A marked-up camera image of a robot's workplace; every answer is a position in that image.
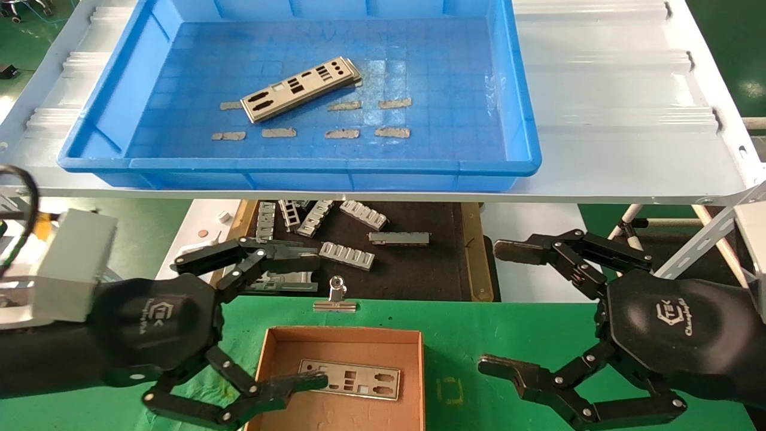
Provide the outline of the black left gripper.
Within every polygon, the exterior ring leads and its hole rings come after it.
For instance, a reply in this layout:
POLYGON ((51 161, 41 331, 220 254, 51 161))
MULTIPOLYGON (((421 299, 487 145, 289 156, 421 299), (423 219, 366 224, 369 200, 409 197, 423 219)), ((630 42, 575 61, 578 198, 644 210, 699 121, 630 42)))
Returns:
POLYGON ((318 252, 285 242, 240 237, 176 257, 177 278, 134 278, 98 286, 84 322, 2 330, 2 398, 156 381, 143 405, 167 419, 235 430, 257 415, 283 410, 298 392, 324 389, 323 371, 258 382, 218 346, 221 301, 233 301, 265 272, 315 272, 318 252), (214 289, 198 277, 232 266, 214 289), (237 391, 226 406, 172 394, 210 366, 237 391))

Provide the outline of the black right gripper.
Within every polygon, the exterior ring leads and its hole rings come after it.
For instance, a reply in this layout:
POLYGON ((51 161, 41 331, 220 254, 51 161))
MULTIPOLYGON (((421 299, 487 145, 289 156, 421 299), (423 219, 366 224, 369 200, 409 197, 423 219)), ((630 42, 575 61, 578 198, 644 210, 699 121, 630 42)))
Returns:
POLYGON ((604 299, 608 341, 557 371, 490 354, 477 363, 479 373, 508 380, 520 399, 549 407, 572 429, 673 422, 688 409, 673 390, 764 407, 765 327, 746 289, 657 278, 646 273, 652 256, 579 229, 532 234, 523 242, 498 239, 494 257, 550 265, 588 299, 604 299), (607 285, 596 265, 625 275, 607 285), (608 365, 648 395, 597 403, 583 398, 577 387, 608 365))

